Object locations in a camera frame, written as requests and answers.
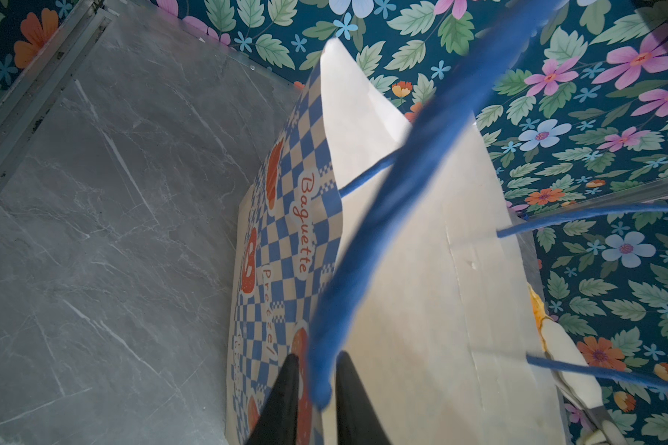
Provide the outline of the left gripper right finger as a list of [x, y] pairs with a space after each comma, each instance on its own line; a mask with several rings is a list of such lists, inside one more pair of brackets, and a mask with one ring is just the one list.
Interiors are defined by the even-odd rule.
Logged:
[[348, 352], [337, 359], [335, 393], [338, 445], [391, 445]]

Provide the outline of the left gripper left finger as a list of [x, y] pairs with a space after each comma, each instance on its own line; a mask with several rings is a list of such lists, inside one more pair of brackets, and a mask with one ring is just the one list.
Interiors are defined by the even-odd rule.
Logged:
[[294, 445], [299, 411], [299, 357], [289, 354], [246, 445]]

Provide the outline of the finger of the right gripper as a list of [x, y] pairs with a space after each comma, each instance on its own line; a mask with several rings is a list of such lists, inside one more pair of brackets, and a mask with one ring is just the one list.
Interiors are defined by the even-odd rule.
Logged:
[[[560, 324], [549, 317], [539, 322], [539, 334], [546, 359], [562, 365], [575, 365], [583, 370], [589, 368], [582, 353]], [[581, 444], [627, 444], [617, 424], [604, 406], [603, 391], [598, 381], [588, 374], [553, 370], [557, 387], [580, 412], [589, 432], [583, 433]]]

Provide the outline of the ring donut fake bread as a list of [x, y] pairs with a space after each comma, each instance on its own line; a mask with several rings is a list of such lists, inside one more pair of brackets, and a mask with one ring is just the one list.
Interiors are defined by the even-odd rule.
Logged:
[[543, 345], [543, 349], [547, 352], [547, 346], [545, 339], [543, 337], [542, 328], [545, 320], [549, 319], [548, 314], [546, 313], [545, 305], [541, 297], [534, 291], [531, 284], [528, 284], [528, 290], [530, 292], [530, 301], [532, 302], [532, 311], [535, 319], [536, 328]]

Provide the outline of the blue checkered paper bag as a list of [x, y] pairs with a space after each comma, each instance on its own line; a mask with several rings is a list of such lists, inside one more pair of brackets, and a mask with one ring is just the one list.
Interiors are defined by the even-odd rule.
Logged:
[[283, 133], [241, 203], [226, 439], [246, 444], [289, 354], [295, 444], [338, 439], [336, 363], [350, 354], [393, 444], [554, 444], [553, 370], [668, 401], [668, 368], [545, 358], [517, 235], [599, 209], [511, 224], [471, 111], [556, 8], [506, 9], [409, 122], [344, 44], [312, 61]]

